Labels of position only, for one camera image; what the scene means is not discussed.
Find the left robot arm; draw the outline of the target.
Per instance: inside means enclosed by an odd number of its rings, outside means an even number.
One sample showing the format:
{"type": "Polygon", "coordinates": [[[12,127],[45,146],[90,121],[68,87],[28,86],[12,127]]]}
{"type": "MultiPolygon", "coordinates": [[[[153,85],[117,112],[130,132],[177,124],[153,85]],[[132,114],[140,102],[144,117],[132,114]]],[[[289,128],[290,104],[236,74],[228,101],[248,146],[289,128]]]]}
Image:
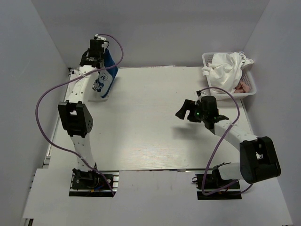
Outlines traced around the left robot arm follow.
{"type": "Polygon", "coordinates": [[[93,127],[93,118],[86,102],[88,101],[92,86],[98,77],[98,72],[86,75],[89,71],[100,69],[103,66],[104,53],[108,47],[106,38],[100,36],[90,40],[90,47],[82,55],[79,68],[74,70],[77,80],[65,101],[60,102],[58,111],[63,129],[67,131],[73,142],[77,154],[77,171],[88,172],[96,168],[93,159],[89,133],[93,127]]]}

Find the blue t shirt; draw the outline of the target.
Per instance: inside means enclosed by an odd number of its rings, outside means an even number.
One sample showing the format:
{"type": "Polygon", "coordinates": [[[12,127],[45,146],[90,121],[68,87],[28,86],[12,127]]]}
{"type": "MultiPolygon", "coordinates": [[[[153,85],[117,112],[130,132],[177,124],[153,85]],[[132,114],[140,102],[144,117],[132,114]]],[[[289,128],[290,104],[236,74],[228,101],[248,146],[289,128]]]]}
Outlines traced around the blue t shirt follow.
{"type": "MultiPolygon", "coordinates": [[[[102,62],[103,67],[110,67],[115,65],[114,60],[111,57],[111,54],[108,49],[106,49],[105,56],[102,62]]],[[[101,97],[109,95],[110,89],[113,85],[115,77],[118,73],[118,67],[115,66],[111,69],[102,70],[99,72],[98,78],[93,84],[93,94],[101,97]]]]}

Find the pink t shirt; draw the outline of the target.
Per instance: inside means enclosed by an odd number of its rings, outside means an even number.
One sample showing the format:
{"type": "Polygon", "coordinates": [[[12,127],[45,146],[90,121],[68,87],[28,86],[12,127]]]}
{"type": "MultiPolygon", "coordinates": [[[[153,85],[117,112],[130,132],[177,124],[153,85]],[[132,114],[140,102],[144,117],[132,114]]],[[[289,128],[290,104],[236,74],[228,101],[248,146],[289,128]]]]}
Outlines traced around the pink t shirt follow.
{"type": "Polygon", "coordinates": [[[235,87],[234,93],[249,93],[250,87],[243,81],[240,81],[235,87]]]}

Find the white printed t shirt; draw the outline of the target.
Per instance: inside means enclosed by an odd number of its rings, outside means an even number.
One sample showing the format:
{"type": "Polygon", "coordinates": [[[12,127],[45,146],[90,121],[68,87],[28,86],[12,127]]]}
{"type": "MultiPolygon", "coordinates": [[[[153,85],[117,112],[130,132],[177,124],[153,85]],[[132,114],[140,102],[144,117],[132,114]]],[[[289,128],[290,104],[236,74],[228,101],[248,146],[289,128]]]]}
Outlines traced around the white printed t shirt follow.
{"type": "Polygon", "coordinates": [[[208,77],[212,87],[234,93],[235,87],[241,81],[242,70],[252,64],[253,60],[247,58],[243,52],[216,53],[212,61],[202,68],[202,73],[208,77]]]}

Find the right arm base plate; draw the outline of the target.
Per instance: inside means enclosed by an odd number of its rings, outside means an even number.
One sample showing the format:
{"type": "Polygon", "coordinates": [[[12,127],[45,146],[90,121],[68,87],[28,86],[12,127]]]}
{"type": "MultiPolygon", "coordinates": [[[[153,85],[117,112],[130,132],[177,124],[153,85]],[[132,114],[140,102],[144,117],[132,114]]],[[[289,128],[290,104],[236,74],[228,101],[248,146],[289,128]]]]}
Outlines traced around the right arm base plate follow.
{"type": "Polygon", "coordinates": [[[217,170],[209,170],[204,185],[204,192],[209,193],[215,190],[218,190],[214,194],[204,195],[202,193],[202,181],[204,177],[204,172],[200,171],[195,174],[191,179],[191,182],[196,185],[197,189],[197,199],[200,201],[204,200],[241,200],[242,195],[240,194],[240,184],[236,182],[232,185],[229,185],[233,180],[222,180],[217,174],[217,170]]]}

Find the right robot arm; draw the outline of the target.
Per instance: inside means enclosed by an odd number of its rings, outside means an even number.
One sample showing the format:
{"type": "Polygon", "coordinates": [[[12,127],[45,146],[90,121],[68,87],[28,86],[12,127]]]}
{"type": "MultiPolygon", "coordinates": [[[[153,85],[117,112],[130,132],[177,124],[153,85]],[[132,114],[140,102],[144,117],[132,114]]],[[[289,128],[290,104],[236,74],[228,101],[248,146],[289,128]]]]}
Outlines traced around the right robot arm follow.
{"type": "Polygon", "coordinates": [[[280,176],[281,168],[271,138],[249,134],[219,114],[215,97],[206,96],[198,101],[186,99],[175,115],[181,120],[203,122],[206,129],[238,150],[238,163],[222,163],[213,168],[211,181],[216,187],[225,187],[231,180],[253,184],[280,176]]]}

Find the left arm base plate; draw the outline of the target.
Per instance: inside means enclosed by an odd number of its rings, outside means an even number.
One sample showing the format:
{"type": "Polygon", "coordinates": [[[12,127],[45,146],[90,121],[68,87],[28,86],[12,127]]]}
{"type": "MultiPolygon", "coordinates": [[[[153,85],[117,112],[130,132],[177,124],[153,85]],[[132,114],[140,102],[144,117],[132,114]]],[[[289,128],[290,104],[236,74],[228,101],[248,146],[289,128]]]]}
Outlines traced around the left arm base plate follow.
{"type": "Polygon", "coordinates": [[[105,171],[104,177],[94,171],[72,170],[70,197],[110,197],[118,188],[119,172],[105,171]]]}

